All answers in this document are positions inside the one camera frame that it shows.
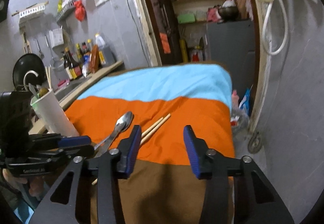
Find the left hand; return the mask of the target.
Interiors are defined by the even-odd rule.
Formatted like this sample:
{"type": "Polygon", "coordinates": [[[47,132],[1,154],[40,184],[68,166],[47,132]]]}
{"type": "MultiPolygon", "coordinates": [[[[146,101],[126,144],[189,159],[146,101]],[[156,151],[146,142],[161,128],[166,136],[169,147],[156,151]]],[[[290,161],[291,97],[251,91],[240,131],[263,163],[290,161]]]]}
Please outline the left hand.
{"type": "Polygon", "coordinates": [[[2,175],[5,181],[15,189],[19,189],[21,185],[29,186],[29,194],[32,197],[40,196],[45,190],[45,182],[41,176],[31,178],[17,178],[14,177],[8,169],[2,170],[2,175]]]}

